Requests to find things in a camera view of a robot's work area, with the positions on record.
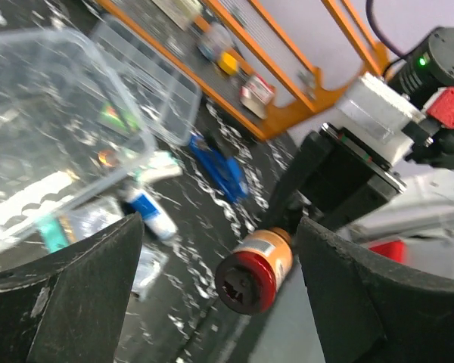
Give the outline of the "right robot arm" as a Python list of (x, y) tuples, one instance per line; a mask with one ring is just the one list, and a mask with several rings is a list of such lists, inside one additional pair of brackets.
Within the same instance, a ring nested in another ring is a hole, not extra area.
[(391, 79), (359, 76), (333, 117), (303, 140), (262, 228), (287, 265), (308, 213), (355, 240), (454, 229), (454, 27), (432, 30)]

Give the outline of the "brown orange medicine bottle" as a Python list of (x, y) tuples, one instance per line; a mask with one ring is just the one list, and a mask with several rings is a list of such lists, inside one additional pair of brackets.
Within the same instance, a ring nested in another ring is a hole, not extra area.
[(289, 233), (281, 228), (256, 230), (218, 265), (216, 291), (239, 314), (262, 313), (274, 303), (293, 263)]

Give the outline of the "clear first aid box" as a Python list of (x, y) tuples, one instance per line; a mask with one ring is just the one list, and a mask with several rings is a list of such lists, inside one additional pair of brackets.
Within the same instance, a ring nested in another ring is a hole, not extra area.
[[(131, 114), (138, 130), (102, 125), (104, 103)], [(133, 97), (81, 32), (0, 32), (0, 253), (33, 234), (37, 219), (124, 179), (156, 147)], [(101, 150), (114, 150), (118, 164), (103, 166)]]

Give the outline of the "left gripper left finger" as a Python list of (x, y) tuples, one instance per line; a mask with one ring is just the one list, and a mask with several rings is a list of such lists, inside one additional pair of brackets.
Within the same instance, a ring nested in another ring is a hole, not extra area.
[(112, 362), (143, 235), (130, 214), (0, 272), (0, 362)]

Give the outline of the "clear tray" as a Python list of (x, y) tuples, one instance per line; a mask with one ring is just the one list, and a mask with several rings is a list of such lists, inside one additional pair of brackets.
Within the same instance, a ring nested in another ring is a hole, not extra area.
[(91, 40), (136, 100), (151, 132), (185, 146), (200, 106), (200, 86), (112, 15), (98, 22)]

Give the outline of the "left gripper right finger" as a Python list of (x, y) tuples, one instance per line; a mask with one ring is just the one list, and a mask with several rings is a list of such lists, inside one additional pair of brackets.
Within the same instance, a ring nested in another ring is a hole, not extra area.
[(307, 217), (296, 239), (327, 362), (454, 362), (454, 280), (394, 262)]

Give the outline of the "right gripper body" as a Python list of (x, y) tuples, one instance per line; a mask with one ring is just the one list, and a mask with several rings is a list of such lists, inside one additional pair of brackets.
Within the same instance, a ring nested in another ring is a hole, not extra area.
[(403, 193), (406, 184), (380, 166), (375, 152), (347, 129), (325, 123), (311, 131), (269, 198), (266, 227), (279, 226), (299, 192), (315, 210), (313, 219), (336, 231)]

